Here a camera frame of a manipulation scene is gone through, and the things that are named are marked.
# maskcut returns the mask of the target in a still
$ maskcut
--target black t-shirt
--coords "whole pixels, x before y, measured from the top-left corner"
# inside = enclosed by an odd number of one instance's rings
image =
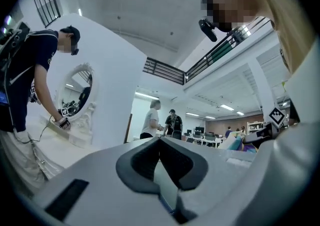
[[[7,72],[11,80],[31,67],[7,88],[13,124],[17,132],[26,130],[27,103],[31,84],[35,78],[35,66],[41,65],[48,70],[52,56],[56,53],[57,48],[57,31],[32,32],[11,61]],[[0,106],[0,115],[2,121],[0,130],[12,132],[13,126],[9,109]]]
[[[91,87],[85,87],[82,91],[82,93],[79,96],[79,109],[80,111],[82,107],[85,105],[86,101],[88,100],[88,97],[90,95]]]
[[[172,135],[173,131],[181,131],[181,124],[182,124],[182,120],[181,118],[176,115],[170,115],[166,118],[165,120],[165,124],[168,124],[168,131],[167,131],[167,135]]]

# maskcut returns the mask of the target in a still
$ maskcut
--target column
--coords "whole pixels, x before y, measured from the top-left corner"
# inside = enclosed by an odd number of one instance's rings
[[[260,63],[256,58],[252,58],[248,65],[251,69],[252,75],[254,77],[256,86],[258,88],[258,95],[262,105],[263,120],[265,122],[270,122],[269,113],[277,105],[277,100],[269,86],[266,75],[261,68]]]

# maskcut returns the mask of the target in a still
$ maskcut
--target office desk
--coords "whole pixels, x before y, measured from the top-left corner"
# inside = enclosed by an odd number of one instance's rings
[[[191,139],[194,139],[196,141],[199,141],[201,142],[201,145],[205,143],[210,143],[210,144],[220,144],[222,141],[220,139],[215,139],[215,140],[207,140],[207,139],[203,139],[203,138],[196,138],[196,137],[193,137],[193,136],[189,136],[188,138],[191,138]]]

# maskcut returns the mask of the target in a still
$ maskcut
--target white t-shirt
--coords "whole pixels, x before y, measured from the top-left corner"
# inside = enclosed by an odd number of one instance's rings
[[[141,131],[141,133],[149,133],[154,137],[156,136],[157,129],[150,127],[150,120],[155,120],[156,124],[158,124],[159,122],[158,112],[154,108],[151,108],[146,114],[142,131]]]

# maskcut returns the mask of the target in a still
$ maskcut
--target hand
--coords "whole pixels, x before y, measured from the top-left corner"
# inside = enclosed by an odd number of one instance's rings
[[[67,117],[62,117],[59,121],[55,121],[54,124],[66,131],[71,129],[71,124]]]

